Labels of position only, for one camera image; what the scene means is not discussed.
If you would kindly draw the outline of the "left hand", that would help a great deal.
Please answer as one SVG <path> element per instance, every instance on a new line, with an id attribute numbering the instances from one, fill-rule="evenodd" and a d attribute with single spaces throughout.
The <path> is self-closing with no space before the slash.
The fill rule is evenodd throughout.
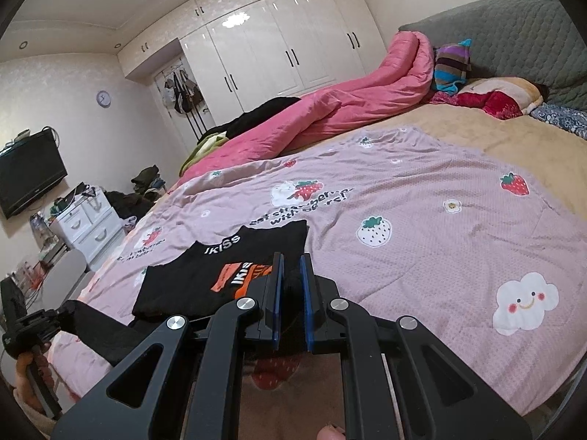
<path id="1" fill-rule="evenodd" d="M 50 343 L 44 343 L 37 353 L 21 353 L 16 361 L 16 379 L 14 396 L 21 405 L 26 405 L 39 414 L 46 414 L 43 402 L 38 398 L 37 389 L 33 383 L 32 372 L 36 370 L 38 377 L 52 391 L 55 386 L 53 374 L 49 367 L 45 353 L 50 349 Z"/>

